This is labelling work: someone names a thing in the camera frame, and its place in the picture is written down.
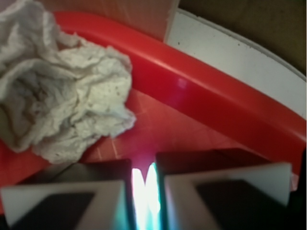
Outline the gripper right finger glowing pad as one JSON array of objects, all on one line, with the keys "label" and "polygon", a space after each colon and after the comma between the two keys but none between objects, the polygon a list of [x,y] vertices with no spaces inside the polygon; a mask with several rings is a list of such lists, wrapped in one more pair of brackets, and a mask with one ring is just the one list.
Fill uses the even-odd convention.
[{"label": "gripper right finger glowing pad", "polygon": [[156,155],[164,230],[304,230],[306,154],[292,165],[249,151],[211,149]]}]

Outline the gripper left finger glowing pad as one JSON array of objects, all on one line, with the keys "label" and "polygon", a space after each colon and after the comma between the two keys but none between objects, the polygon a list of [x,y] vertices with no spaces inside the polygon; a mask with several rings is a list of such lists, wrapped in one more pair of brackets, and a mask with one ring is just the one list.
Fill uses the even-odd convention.
[{"label": "gripper left finger glowing pad", "polygon": [[132,230],[131,161],[49,166],[0,190],[3,230]]}]

